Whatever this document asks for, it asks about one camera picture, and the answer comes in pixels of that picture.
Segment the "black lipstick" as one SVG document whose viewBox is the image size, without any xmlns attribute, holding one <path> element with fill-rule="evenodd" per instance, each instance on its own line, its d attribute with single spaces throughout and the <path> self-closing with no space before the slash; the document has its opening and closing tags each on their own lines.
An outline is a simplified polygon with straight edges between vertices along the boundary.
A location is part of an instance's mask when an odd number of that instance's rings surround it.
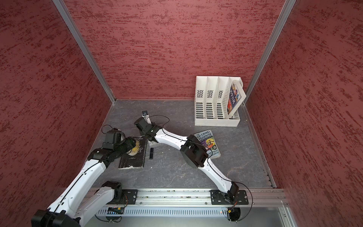
<svg viewBox="0 0 363 227">
<path fill-rule="evenodd" d="M 152 160 L 154 156 L 154 148 L 150 149 L 149 159 Z"/>
</svg>

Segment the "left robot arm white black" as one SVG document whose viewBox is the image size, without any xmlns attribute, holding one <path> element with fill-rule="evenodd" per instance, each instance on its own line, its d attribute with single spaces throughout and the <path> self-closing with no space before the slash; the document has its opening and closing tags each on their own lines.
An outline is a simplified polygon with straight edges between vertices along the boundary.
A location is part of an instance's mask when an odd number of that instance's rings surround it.
<svg viewBox="0 0 363 227">
<path fill-rule="evenodd" d="M 38 210 L 31 219 L 33 227 L 83 227 L 109 202 L 123 201 L 119 182 L 107 181 L 85 203 L 84 197 L 94 182 L 116 159 L 136 146 L 132 137 L 113 128 L 108 131 L 101 148 L 93 150 L 82 169 L 65 191 L 46 209 Z"/>
</svg>

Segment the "white file organizer rack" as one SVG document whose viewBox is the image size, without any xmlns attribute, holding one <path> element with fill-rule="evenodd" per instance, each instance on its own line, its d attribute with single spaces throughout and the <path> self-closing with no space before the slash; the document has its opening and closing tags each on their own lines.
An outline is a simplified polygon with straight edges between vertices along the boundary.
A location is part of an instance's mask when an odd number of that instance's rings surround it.
<svg viewBox="0 0 363 227">
<path fill-rule="evenodd" d="M 240 122 L 238 111 L 228 118 L 228 95 L 233 80 L 240 77 L 197 76 L 194 98 L 194 124 L 196 126 L 236 127 Z"/>
</svg>

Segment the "black Maugham book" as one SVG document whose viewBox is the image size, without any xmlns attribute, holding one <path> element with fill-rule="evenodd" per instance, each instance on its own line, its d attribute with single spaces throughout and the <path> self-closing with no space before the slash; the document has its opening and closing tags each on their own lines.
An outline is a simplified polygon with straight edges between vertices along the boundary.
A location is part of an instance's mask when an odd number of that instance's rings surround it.
<svg viewBox="0 0 363 227">
<path fill-rule="evenodd" d="M 138 169 L 144 167 L 147 139 L 145 137 L 132 138 L 135 140 L 136 146 L 121 157 L 118 169 Z"/>
</svg>

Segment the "blue Treehouse book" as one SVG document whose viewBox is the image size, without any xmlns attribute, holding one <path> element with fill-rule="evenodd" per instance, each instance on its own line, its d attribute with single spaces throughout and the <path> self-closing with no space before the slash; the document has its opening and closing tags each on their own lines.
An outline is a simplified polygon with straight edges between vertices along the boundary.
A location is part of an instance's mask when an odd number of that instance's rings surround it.
<svg viewBox="0 0 363 227">
<path fill-rule="evenodd" d="M 220 150 L 217 147 L 215 137 L 211 130 L 206 130 L 194 134 L 197 137 L 200 144 L 202 144 L 210 159 L 217 159 L 221 156 Z"/>
</svg>

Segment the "colourful book in rack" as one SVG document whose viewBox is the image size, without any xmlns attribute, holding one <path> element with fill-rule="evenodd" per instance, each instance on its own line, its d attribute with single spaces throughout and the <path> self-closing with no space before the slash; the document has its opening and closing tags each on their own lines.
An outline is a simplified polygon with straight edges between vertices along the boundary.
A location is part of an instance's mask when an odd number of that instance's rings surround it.
<svg viewBox="0 0 363 227">
<path fill-rule="evenodd" d="M 241 106 L 246 98 L 245 91 L 239 80 L 233 80 L 231 82 L 228 103 L 227 103 L 227 113 L 228 118 L 233 118 L 234 114 L 237 112 L 238 108 Z"/>
</svg>

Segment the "left corner aluminium profile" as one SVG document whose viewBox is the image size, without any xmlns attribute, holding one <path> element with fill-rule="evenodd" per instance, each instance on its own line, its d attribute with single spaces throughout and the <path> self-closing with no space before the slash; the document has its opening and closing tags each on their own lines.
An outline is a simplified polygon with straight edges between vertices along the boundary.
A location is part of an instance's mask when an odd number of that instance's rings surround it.
<svg viewBox="0 0 363 227">
<path fill-rule="evenodd" d="M 91 69 L 93 70 L 94 74 L 96 75 L 98 81 L 100 82 L 102 88 L 104 89 L 105 93 L 107 94 L 108 98 L 110 99 L 112 105 L 114 105 L 117 101 L 115 95 L 113 94 L 111 88 L 109 87 L 104 75 L 102 74 L 96 60 L 94 59 L 90 49 L 88 48 L 84 38 L 82 37 L 77 25 L 75 24 L 68 8 L 64 1 L 61 0 L 52 0 L 55 7 L 57 8 L 60 16 L 62 17 L 63 21 L 65 22 L 66 26 L 68 27 L 69 31 L 71 32 L 73 38 L 75 39 L 76 43 L 78 44 L 80 50 L 82 51 L 84 57 L 86 58 L 87 62 L 89 63 Z"/>
</svg>

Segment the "corner aluminium profile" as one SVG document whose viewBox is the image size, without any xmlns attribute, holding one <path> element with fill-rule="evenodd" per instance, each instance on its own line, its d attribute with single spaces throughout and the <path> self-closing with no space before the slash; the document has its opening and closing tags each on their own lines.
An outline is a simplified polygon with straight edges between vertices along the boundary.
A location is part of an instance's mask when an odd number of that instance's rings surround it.
<svg viewBox="0 0 363 227">
<path fill-rule="evenodd" d="M 274 25 L 274 28 L 273 28 L 273 30 L 272 30 L 272 32 L 270 34 L 270 37 L 268 39 L 268 42 L 267 42 L 266 46 L 265 46 L 265 49 L 264 49 L 264 51 L 263 51 L 263 53 L 261 55 L 261 59 L 260 59 L 258 65 L 257 65 L 257 67 L 256 67 L 256 69 L 254 71 L 252 79 L 251 79 L 251 81 L 249 83 L 249 86 L 247 88 L 246 99 L 244 100 L 244 106 L 247 104 L 247 101 L 248 101 L 249 97 L 251 96 L 255 85 L 257 84 L 257 81 L 258 81 L 258 79 L 259 79 L 259 77 L 260 77 L 260 75 L 261 75 L 261 73 L 262 73 L 262 71 L 264 69 L 264 66 L 268 61 L 268 58 L 269 58 L 269 56 L 270 56 L 270 54 L 271 54 L 271 52 L 272 52 L 278 38 L 279 38 L 279 36 L 280 36 L 280 34 L 281 34 L 282 30 L 283 30 L 283 27 L 284 27 L 289 15 L 290 15 L 295 3 L 296 3 L 296 0 L 286 0 L 284 2 L 284 5 L 283 5 L 283 7 L 281 9 L 281 12 L 280 12 L 280 15 L 279 15 L 279 17 L 278 17 L 278 19 L 277 19 L 277 21 L 276 21 L 276 23 Z"/>
<path fill-rule="evenodd" d="M 107 94 L 108 98 L 110 99 L 112 105 L 114 105 L 117 101 L 115 95 L 113 94 L 111 88 L 109 87 L 104 75 L 102 74 L 96 60 L 94 59 L 90 49 L 88 48 L 84 38 L 82 37 L 77 25 L 75 24 L 68 8 L 64 1 L 61 0 L 52 0 L 55 7 L 57 8 L 60 16 L 62 17 L 63 21 L 65 22 L 66 26 L 68 27 L 69 31 L 71 32 L 73 38 L 75 39 L 76 43 L 78 44 L 80 50 L 82 51 L 84 57 L 86 58 L 87 62 L 89 63 L 91 69 L 93 70 L 94 74 L 96 75 L 98 81 L 100 82 L 102 88 L 104 89 L 105 93 Z"/>
</svg>

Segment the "right corner aluminium profile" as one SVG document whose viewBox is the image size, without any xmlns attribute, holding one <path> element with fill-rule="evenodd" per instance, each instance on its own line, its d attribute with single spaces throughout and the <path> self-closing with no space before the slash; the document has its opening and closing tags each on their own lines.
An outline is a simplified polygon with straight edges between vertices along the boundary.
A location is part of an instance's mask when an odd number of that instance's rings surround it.
<svg viewBox="0 0 363 227">
<path fill-rule="evenodd" d="M 257 65 L 257 67 L 256 67 L 256 69 L 254 71 L 252 79 L 251 79 L 251 81 L 249 83 L 249 86 L 247 88 L 246 99 L 244 100 L 244 106 L 247 104 L 247 101 L 248 101 L 249 97 L 251 96 L 255 85 L 257 84 L 257 81 L 258 81 L 258 79 L 259 79 L 259 77 L 260 77 L 260 75 L 261 75 L 261 73 L 262 73 L 262 71 L 264 69 L 264 66 L 268 61 L 268 58 L 269 58 L 269 56 L 270 56 L 270 54 L 271 54 L 271 52 L 272 52 L 278 38 L 279 38 L 279 36 L 280 36 L 280 34 L 281 34 L 282 30 L 283 30 L 283 27 L 284 27 L 289 15 L 290 15 L 295 3 L 296 3 L 296 0 L 286 0 L 284 2 L 284 5 L 283 5 L 283 7 L 281 9 L 281 12 L 280 12 L 280 15 L 279 15 L 279 17 L 278 17 L 278 19 L 277 19 L 277 21 L 276 21 L 276 23 L 274 25 L 274 28 L 273 28 L 273 30 L 272 30 L 272 32 L 270 34 L 270 37 L 268 39 L 268 42 L 267 42 L 266 46 L 265 46 L 265 49 L 264 49 L 264 51 L 263 51 L 263 53 L 261 55 L 261 59 L 260 59 L 258 65 Z"/>
</svg>

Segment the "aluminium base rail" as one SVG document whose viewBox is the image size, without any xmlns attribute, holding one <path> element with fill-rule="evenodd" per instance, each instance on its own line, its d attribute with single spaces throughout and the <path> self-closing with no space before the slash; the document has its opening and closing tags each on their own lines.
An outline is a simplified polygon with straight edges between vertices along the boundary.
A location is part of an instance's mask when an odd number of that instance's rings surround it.
<svg viewBox="0 0 363 227">
<path fill-rule="evenodd" d="M 140 207 L 230 207 L 223 195 L 210 188 L 140 188 L 123 189 L 129 206 Z M 239 207 L 289 207 L 283 189 L 243 188 L 237 194 Z"/>
</svg>

